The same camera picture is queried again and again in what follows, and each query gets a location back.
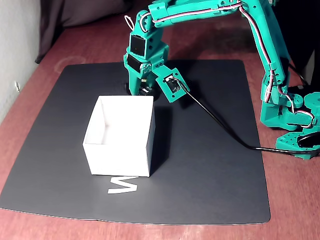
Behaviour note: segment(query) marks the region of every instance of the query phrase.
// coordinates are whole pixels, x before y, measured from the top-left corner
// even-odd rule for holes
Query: black mouse pad
[[[177,67],[193,94],[243,140],[260,145],[241,61],[175,60],[167,65]],[[261,152],[233,140],[187,95],[169,103],[162,94],[155,101],[149,178],[121,181],[123,177],[91,175],[82,143],[92,110],[99,95],[127,95],[127,81],[122,62],[67,66],[21,148],[0,195],[0,208],[165,225],[270,219]],[[121,188],[130,191],[110,191]]]

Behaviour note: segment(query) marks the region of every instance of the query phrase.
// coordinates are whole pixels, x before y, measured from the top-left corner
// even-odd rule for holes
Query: robotic arm
[[[189,88],[183,77],[176,68],[169,69],[165,65],[169,47],[161,41],[163,28],[236,11],[240,11],[250,23],[265,70],[260,120],[267,127],[295,131],[279,137],[276,147],[289,151],[311,151],[294,154],[310,159],[317,154],[313,150],[320,149],[320,140],[315,140],[315,134],[320,131],[320,93],[314,92],[304,99],[298,94],[288,93],[290,56],[267,0],[156,0],[148,6],[148,10],[137,14],[135,24],[126,17],[132,30],[123,58],[129,72],[129,90],[133,95],[152,95],[153,86],[157,83],[170,103],[185,95],[185,90],[189,91]]]

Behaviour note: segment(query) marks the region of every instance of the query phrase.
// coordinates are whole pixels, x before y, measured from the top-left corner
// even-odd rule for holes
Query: open cardboard box
[[[152,96],[99,96],[83,140],[91,174],[149,177],[154,133]]]

